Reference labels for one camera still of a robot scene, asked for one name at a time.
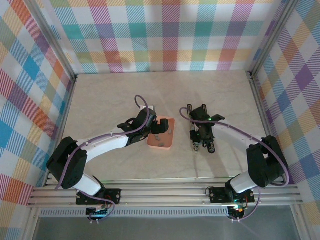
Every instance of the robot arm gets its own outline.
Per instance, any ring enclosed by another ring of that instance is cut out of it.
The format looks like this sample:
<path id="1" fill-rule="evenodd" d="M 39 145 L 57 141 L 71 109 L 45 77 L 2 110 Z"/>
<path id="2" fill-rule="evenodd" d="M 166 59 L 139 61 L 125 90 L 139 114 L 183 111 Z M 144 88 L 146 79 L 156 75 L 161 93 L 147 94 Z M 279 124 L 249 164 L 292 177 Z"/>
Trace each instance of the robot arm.
<path id="1" fill-rule="evenodd" d="M 237 128 L 229 127 L 230 124 L 224 117 L 220 115 L 210 117 L 203 107 L 196 108 L 189 115 L 192 120 L 196 120 L 195 124 L 199 128 L 197 131 L 199 140 L 197 141 L 209 145 L 214 139 L 222 139 L 247 156 L 248 171 L 239 174 L 225 184 L 225 192 L 231 202 L 236 196 L 247 190 L 257 186 L 265 188 L 285 173 L 276 157 L 254 139 L 271 148 L 288 168 L 286 159 L 275 137 L 269 135 L 267 137 L 253 136 L 248 138 L 242 134 L 241 130 L 238 129 L 237 131 L 235 130 Z"/>
<path id="2" fill-rule="evenodd" d="M 109 151 L 128 147 L 129 145 L 140 142 L 150 133 L 162 134 L 168 130 L 168 120 L 161 119 L 159 124 L 157 114 L 149 109 L 149 119 L 145 127 L 139 131 L 132 132 L 143 125 L 146 117 L 147 110 L 143 109 L 137 118 L 129 119 L 125 123 L 118 125 L 110 134 L 104 134 L 106 135 L 105 137 L 98 138 L 93 142 L 90 142 L 89 139 L 76 141 L 71 137 L 64 138 L 49 159 L 46 165 L 47 168 L 53 176 L 60 181 L 69 156 L 76 148 L 83 145 L 72 157 L 61 186 L 64 189 L 75 188 L 87 195 L 104 198 L 105 187 L 98 179 L 84 173 L 86 164 L 97 156 Z"/>

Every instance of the wire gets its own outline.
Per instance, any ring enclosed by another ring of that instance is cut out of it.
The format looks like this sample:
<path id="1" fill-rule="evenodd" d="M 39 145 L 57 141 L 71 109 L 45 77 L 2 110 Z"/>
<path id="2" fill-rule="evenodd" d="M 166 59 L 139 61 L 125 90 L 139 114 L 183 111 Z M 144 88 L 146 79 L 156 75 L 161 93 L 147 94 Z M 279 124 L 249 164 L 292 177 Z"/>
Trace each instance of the wire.
<path id="1" fill-rule="evenodd" d="M 210 195 L 207 194 L 207 190 L 213 188 L 213 186 L 208 186 L 205 190 L 204 190 L 204 194 L 210 198 Z"/>
<path id="2" fill-rule="evenodd" d="M 257 202 L 256 202 L 256 205 L 254 206 L 254 209 L 252 210 L 252 212 L 250 212 L 249 213 L 249 215 L 248 216 L 244 216 L 243 218 L 241 218 L 241 219 L 236 219 L 235 218 L 235 220 L 245 220 L 245 219 L 247 219 L 247 218 L 249 218 L 249 217 L 251 217 L 252 216 L 252 214 L 254 214 L 254 212 L 257 210 L 257 208 L 258 208 L 258 206 L 259 206 L 259 204 L 260 204 L 260 200 L 261 200 L 261 190 L 260 190 L 260 187 L 256 187 L 257 189 L 258 189 L 258 200 L 257 200 Z"/>
<path id="3" fill-rule="evenodd" d="M 69 166 L 69 164 L 70 164 L 70 162 L 71 162 L 71 159 L 74 157 L 74 155 L 76 154 L 76 152 L 77 152 L 79 149 L 83 148 L 83 147 L 86 146 L 87 144 L 91 144 L 91 143 L 93 143 L 94 141 L 97 141 L 97 140 L 102 139 L 102 138 L 105 138 L 105 137 L 126 136 L 126 135 L 128 135 L 128 134 L 136 133 L 136 132 L 140 131 L 140 130 L 147 124 L 148 119 L 149 119 L 149 114 L 150 114 L 148 104 L 147 104 L 146 100 L 145 100 L 142 96 L 136 95 L 136 96 L 134 97 L 134 101 L 135 101 L 135 104 L 138 106 L 138 108 L 140 108 L 140 105 L 139 105 L 138 102 L 137 102 L 137 98 L 140 98 L 140 99 L 143 101 L 143 103 L 145 104 L 145 106 L 146 106 L 146 118 L 145 118 L 143 124 L 142 124 L 140 127 L 138 127 L 136 130 L 127 131 L 127 132 L 121 132 L 121 133 L 114 133 L 114 134 L 112 134 L 112 135 L 111 135 L 111 133 L 107 133 L 107 134 L 104 134 L 104 135 L 101 135 L 101 136 L 94 137 L 94 138 L 88 140 L 87 142 L 84 142 L 84 143 L 82 143 L 81 145 L 79 145 L 79 146 L 70 154 L 68 160 L 66 161 L 65 166 L 64 166 L 64 169 L 63 169 L 62 174 L 61 174 L 61 177 L 60 177 L 60 180 L 59 180 L 59 183 L 58 183 L 58 185 L 56 186 L 55 190 L 58 190 L 58 189 L 61 187 L 61 184 L 63 183 L 63 181 L 64 181 L 64 179 L 65 179 L 65 176 L 66 176 L 66 173 L 67 173 L 67 169 L 68 169 L 68 166 Z"/>
<path id="4" fill-rule="evenodd" d="M 110 200 L 112 200 L 112 198 L 111 198 L 109 195 L 106 195 L 106 197 L 109 198 Z M 107 204 L 107 203 L 105 203 L 105 204 L 106 204 L 106 206 L 108 207 L 108 204 Z M 112 204 L 110 204 L 110 206 L 108 207 L 108 209 L 111 208 L 111 207 L 112 207 Z"/>
<path id="5" fill-rule="evenodd" d="M 87 196 L 88 198 L 91 198 L 91 199 L 94 199 L 94 200 L 99 200 L 99 201 L 108 202 L 108 203 L 111 203 L 111 204 L 113 205 L 112 210 L 109 211 L 109 213 L 108 213 L 106 216 L 104 216 L 103 218 L 101 218 L 101 219 L 99 220 L 100 222 L 106 220 L 106 219 L 115 211 L 115 209 L 116 209 L 116 204 L 115 204 L 115 202 L 112 201 L 112 200 L 108 200 L 108 199 L 105 199 L 105 198 L 100 198 L 100 197 L 91 196 L 91 195 L 89 195 L 89 194 L 87 194 L 87 193 L 85 193 L 85 192 L 83 192 L 83 191 L 79 191 L 79 192 L 82 193 L 83 195 Z"/>
<path id="6" fill-rule="evenodd" d="M 279 164 L 281 165 L 283 171 L 284 171 L 284 174 L 285 174 L 285 182 L 284 183 L 271 183 L 271 185 L 273 186 L 278 186 L 278 187 L 285 187 L 289 184 L 289 180 L 290 180 L 290 177 L 289 177 L 289 172 L 288 172 L 288 169 L 286 168 L 285 164 L 282 162 L 281 158 L 267 145 L 265 144 L 264 142 L 260 141 L 259 139 L 255 138 L 254 136 L 251 136 L 250 134 L 240 130 L 239 128 L 236 128 L 232 125 L 229 125 L 227 123 L 224 123 L 224 122 L 219 122 L 219 121 L 198 121 L 198 120 L 193 120 L 193 119 L 190 119 L 186 116 L 183 115 L 182 113 L 182 110 L 188 110 L 186 107 L 182 107 L 180 108 L 179 112 L 180 112 L 180 115 L 181 117 L 183 117 L 184 119 L 190 121 L 190 122 L 193 122 L 193 123 L 198 123 L 198 124 L 217 124 L 217 125 L 221 125 L 221 126 L 225 126 L 225 127 L 228 127 L 242 135 L 244 135 L 245 137 L 249 138 L 249 139 L 252 139 L 253 141 L 259 143 L 260 145 L 264 146 L 274 157 L 275 159 L 279 162 Z"/>
<path id="7" fill-rule="evenodd" d="M 246 200 L 245 208 L 247 208 L 247 207 L 248 207 L 248 203 L 249 203 L 249 200 L 248 200 L 248 197 L 247 197 L 247 196 L 245 196 L 245 200 Z"/>

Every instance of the metal extrusion bar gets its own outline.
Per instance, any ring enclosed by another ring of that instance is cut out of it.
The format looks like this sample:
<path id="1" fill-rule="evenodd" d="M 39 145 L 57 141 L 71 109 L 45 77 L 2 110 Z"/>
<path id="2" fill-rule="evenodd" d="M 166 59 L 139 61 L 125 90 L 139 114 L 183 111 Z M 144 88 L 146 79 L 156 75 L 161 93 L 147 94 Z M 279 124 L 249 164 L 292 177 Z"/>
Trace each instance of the metal extrusion bar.
<path id="1" fill-rule="evenodd" d="M 48 22 L 46 21 L 44 15 L 42 14 L 38 4 L 35 0 L 24 0 L 25 5 L 28 7 L 29 11 L 32 13 L 35 21 L 39 25 L 43 35 L 45 36 L 46 40 L 48 41 L 49 45 L 52 47 L 53 51 L 55 52 L 56 56 L 60 60 L 62 66 L 75 82 L 77 75 L 74 72 L 70 62 L 68 61 L 64 51 L 61 48 L 58 40 L 56 39 L 51 27 L 49 26 Z"/>
<path id="2" fill-rule="evenodd" d="M 66 124 L 67 124 L 67 119 L 68 119 L 69 111 L 70 111 L 70 108 L 71 108 L 72 99 L 74 97 L 76 85 L 77 85 L 77 82 L 74 81 L 72 83 L 71 88 L 70 88 L 69 98 L 68 98 L 67 103 L 66 103 L 65 111 L 63 113 L 63 119 L 61 121 L 61 126 L 60 126 L 60 129 L 59 129 L 59 132 L 57 134 L 57 138 L 56 138 L 56 142 L 55 142 L 55 145 L 54 145 L 54 149 L 57 148 L 57 146 L 59 145 L 59 143 L 61 142 L 61 140 L 62 140 L 62 138 L 64 136 L 64 132 L 65 132 Z M 44 182 L 43 182 L 43 187 L 45 187 L 46 184 L 47 184 L 47 180 L 49 179 L 49 174 L 50 174 L 49 170 L 46 169 L 45 178 L 44 178 Z"/>
<path id="3" fill-rule="evenodd" d="M 265 60 L 267 59 L 269 53 L 271 52 L 272 47 L 276 43 L 279 35 L 281 34 L 282 30 L 284 29 L 289 17 L 291 16 L 292 12 L 294 11 L 295 7 L 297 6 L 299 0 L 287 0 L 284 10 L 279 18 L 278 22 L 276 23 L 275 29 L 272 32 L 271 36 L 269 37 L 269 41 L 267 42 L 266 46 L 264 47 L 260 57 L 258 58 L 256 65 L 253 67 L 252 75 L 257 76 L 258 72 L 260 71 L 261 67 L 263 66 Z"/>
<path id="4" fill-rule="evenodd" d="M 317 240 L 305 206 L 303 204 L 292 205 L 291 210 L 300 238 L 303 240 Z"/>
<path id="5" fill-rule="evenodd" d="M 251 90 L 252 90 L 254 101 L 255 101 L 256 107 L 258 109 L 258 113 L 260 115 L 260 119 L 262 121 L 264 132 L 265 132 L 265 134 L 267 136 L 268 135 L 273 135 L 270 123 L 268 121 L 268 117 L 267 117 L 266 111 L 265 111 L 264 106 L 262 104 L 262 99 L 261 99 L 261 96 L 259 94 L 259 90 L 258 90 L 257 85 L 255 83 L 255 80 L 250 75 L 249 72 L 247 72 L 247 78 L 249 80 L 249 84 L 250 84 L 250 87 L 251 87 Z"/>
<path id="6" fill-rule="evenodd" d="M 33 208 L 83 207 L 76 205 L 76 190 L 54 190 L 56 180 L 47 181 L 45 188 L 35 188 L 29 200 Z M 211 204 L 206 196 L 207 187 L 224 187 L 228 178 L 181 178 L 154 180 L 115 180 L 105 186 L 122 189 L 121 201 L 117 207 L 209 207 L 234 206 L 235 203 Z M 261 190 L 262 206 L 301 204 L 302 197 L 298 187 L 270 186 Z"/>

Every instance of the plaid wall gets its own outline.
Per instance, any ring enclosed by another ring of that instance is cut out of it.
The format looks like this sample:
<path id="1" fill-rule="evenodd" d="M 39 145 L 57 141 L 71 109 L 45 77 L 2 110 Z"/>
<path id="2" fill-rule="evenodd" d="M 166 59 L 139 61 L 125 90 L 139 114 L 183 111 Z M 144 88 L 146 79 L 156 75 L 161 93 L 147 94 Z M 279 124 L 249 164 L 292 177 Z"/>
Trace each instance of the plaid wall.
<path id="1" fill-rule="evenodd" d="M 281 3 L 279 5 L 278 9 L 276 10 L 276 12 L 275 12 L 275 14 L 273 16 L 273 19 L 272 19 L 267 31 L 265 32 L 265 34 L 264 34 L 264 36 L 262 38 L 262 41 L 261 41 L 261 43 L 259 45 L 259 48 L 256 51 L 256 53 L 254 55 L 254 58 L 253 58 L 253 60 L 252 60 L 252 62 L 250 64 L 250 67 L 249 67 L 249 71 L 250 72 L 255 67 L 255 65 L 256 65 L 259 57 L 260 57 L 260 54 L 262 53 L 263 49 L 266 47 L 268 41 L 270 40 L 271 34 L 275 30 L 275 28 L 277 26 L 277 22 L 279 21 L 279 18 L 281 17 L 287 2 L 289 2 L 289 0 L 281 0 Z"/>
<path id="2" fill-rule="evenodd" d="M 22 0 L 0 0 L 0 240 L 18 238 L 71 86 Z"/>
<path id="3" fill-rule="evenodd" d="M 79 74 L 243 69 L 275 3 L 38 0 Z"/>
<path id="4" fill-rule="evenodd" d="M 257 84 L 320 239 L 320 0 L 299 2 Z"/>

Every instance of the vent grille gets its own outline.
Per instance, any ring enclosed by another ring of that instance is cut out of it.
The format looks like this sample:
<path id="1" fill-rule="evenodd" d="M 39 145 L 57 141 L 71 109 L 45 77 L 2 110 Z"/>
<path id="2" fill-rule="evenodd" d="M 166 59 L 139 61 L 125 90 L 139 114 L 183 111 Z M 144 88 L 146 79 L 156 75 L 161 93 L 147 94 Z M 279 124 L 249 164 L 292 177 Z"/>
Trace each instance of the vent grille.
<path id="1" fill-rule="evenodd" d="M 117 207 L 111 217 L 140 217 L 140 218 L 176 218 L 176 217 L 221 217 L 228 215 L 224 206 L 208 207 Z M 86 208 L 43 208 L 41 218 L 70 218 L 86 217 Z"/>

